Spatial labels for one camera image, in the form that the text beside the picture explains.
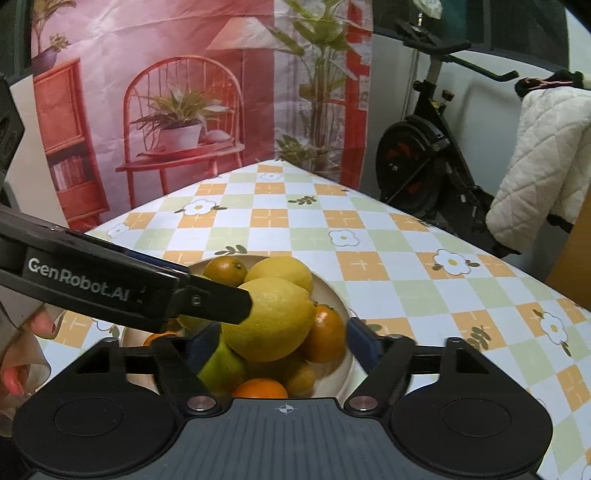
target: bike handlebar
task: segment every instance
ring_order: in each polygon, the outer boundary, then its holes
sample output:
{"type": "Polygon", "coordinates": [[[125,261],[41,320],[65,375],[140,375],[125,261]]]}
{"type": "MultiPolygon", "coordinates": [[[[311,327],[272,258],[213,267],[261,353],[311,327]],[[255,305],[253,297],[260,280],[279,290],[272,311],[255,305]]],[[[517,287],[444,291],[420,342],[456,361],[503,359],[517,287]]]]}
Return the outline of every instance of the bike handlebar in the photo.
{"type": "Polygon", "coordinates": [[[452,53],[467,50],[472,46],[472,43],[467,40],[455,41],[444,45],[441,44],[439,38],[429,33],[423,27],[412,25],[399,18],[396,20],[396,25],[398,34],[402,36],[402,42],[407,47],[414,48],[429,56],[436,57],[440,61],[456,63],[464,68],[472,70],[473,72],[484,75],[495,82],[510,82],[511,80],[519,78],[519,72],[516,70],[503,75],[497,75],[496,73],[492,73],[478,65],[474,65],[469,61],[452,56],[452,53]]]}
{"type": "Polygon", "coordinates": [[[519,72],[517,70],[513,70],[513,71],[505,73],[503,75],[497,75],[496,73],[492,73],[489,70],[479,67],[478,65],[474,65],[473,63],[471,63],[469,61],[459,59],[458,57],[454,57],[452,55],[446,55],[442,58],[442,60],[446,61],[448,63],[455,63],[457,65],[460,65],[464,68],[472,70],[473,72],[484,75],[485,77],[490,78],[491,80],[494,80],[495,82],[510,82],[511,80],[515,80],[516,78],[519,78],[519,72]]]}

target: lemon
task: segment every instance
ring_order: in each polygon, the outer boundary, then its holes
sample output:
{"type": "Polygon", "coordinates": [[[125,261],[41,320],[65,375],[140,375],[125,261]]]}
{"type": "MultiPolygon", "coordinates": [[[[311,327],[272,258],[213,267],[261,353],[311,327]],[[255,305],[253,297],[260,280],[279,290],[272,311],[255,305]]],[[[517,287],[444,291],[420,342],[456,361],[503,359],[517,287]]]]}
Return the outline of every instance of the lemon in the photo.
{"type": "Polygon", "coordinates": [[[269,257],[255,264],[244,279],[245,282],[257,278],[283,278],[312,292],[312,272],[297,258],[269,257]]]}
{"type": "Polygon", "coordinates": [[[282,278],[257,278],[239,288],[251,295],[252,310],[239,325],[222,323],[228,346],[251,362],[272,362],[295,351],[314,322],[308,292],[282,278]]]}

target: checkered tablecloth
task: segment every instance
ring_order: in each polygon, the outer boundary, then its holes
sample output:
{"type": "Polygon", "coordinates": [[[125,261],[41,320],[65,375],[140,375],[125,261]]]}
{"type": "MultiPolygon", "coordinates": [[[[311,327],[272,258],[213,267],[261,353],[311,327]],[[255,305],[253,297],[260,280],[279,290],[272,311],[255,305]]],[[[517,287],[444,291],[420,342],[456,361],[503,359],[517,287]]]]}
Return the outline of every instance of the checkered tablecloth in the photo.
{"type": "MultiPolygon", "coordinates": [[[[464,337],[550,412],[540,475],[591,478],[591,314],[454,236],[279,161],[183,188],[90,234],[186,265],[236,252],[293,255],[380,334],[422,345],[464,337]]],[[[68,313],[44,344],[52,375],[119,330],[68,313]]]]}

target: printed backdrop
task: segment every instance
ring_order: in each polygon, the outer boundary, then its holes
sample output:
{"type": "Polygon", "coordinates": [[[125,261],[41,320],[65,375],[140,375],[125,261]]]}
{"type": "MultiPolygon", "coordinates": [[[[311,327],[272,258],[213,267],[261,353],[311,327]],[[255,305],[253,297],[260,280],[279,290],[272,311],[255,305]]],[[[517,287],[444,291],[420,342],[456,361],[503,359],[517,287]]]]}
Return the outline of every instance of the printed backdrop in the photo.
{"type": "Polygon", "coordinates": [[[370,0],[35,0],[41,136],[71,228],[279,157],[356,187],[370,0]]]}

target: bookshelf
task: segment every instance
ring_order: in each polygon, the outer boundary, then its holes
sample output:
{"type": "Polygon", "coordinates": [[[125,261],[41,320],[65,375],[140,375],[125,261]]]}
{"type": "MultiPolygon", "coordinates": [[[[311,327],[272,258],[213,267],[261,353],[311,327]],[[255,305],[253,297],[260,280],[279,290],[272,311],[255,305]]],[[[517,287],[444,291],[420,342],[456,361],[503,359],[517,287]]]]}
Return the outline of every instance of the bookshelf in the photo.
{"type": "Polygon", "coordinates": [[[41,140],[51,179],[70,228],[100,225],[109,210],[96,164],[80,81],[80,59],[33,78],[41,140]]]}

